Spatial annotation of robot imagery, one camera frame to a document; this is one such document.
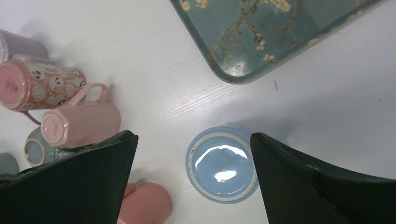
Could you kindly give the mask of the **light blue mug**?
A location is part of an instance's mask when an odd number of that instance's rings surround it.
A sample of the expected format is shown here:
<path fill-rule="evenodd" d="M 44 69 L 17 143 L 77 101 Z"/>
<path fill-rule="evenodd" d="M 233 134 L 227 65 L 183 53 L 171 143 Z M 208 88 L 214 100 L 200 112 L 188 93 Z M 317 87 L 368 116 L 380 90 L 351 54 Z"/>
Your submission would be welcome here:
<path fill-rule="evenodd" d="M 185 155 L 185 170 L 194 189 L 206 199 L 235 204 L 259 186 L 250 132 L 240 126 L 217 126 L 199 133 Z"/>

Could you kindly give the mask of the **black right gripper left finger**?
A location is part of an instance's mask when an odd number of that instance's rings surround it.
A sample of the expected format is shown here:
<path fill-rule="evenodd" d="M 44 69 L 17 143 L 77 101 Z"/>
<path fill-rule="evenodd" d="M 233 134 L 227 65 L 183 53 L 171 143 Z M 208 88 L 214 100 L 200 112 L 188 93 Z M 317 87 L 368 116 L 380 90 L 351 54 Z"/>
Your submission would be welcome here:
<path fill-rule="evenodd" d="M 1 223 L 117 223 L 138 139 L 124 130 L 63 159 L 2 174 Z"/>

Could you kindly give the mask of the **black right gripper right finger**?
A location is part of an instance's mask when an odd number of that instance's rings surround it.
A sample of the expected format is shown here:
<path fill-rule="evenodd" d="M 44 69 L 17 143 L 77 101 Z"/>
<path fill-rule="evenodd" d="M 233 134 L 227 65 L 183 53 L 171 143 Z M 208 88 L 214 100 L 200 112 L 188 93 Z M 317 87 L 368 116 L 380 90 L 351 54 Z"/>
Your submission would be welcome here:
<path fill-rule="evenodd" d="M 250 146 L 269 223 L 395 223 L 394 179 L 332 165 L 264 133 Z"/>

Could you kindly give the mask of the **salmon pink mug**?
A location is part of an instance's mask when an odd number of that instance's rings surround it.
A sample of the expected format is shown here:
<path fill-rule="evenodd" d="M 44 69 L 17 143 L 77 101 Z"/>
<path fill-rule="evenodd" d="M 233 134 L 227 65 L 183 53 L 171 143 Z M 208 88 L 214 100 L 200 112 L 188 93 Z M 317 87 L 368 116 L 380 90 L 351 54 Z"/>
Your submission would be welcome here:
<path fill-rule="evenodd" d="M 128 183 L 118 224 L 163 224 L 172 213 L 172 200 L 167 190 L 153 182 L 136 186 Z"/>

